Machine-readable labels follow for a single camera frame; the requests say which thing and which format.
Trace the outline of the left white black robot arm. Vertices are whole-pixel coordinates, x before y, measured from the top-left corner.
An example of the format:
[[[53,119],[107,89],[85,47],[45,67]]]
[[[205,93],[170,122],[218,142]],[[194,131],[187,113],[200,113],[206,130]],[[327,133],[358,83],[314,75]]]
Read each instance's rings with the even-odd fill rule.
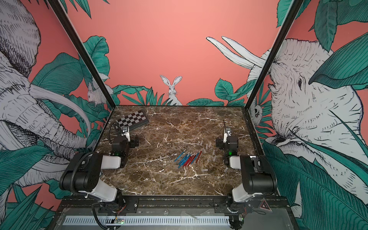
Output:
[[[106,169],[124,168],[130,149],[139,146],[139,137],[118,136],[112,142],[112,155],[102,153],[77,153],[59,180],[59,188],[75,195],[92,197],[100,202],[117,201],[118,189],[100,179]]]

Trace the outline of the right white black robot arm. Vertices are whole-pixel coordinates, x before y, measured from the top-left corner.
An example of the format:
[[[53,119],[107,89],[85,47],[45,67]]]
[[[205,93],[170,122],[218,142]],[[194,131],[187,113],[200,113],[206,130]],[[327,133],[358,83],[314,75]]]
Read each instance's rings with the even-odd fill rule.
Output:
[[[241,173],[241,184],[232,190],[236,203],[245,203],[255,196],[272,195],[277,190],[275,173],[264,155],[238,153],[238,138],[224,134],[216,139],[216,147],[224,151],[224,164]]]

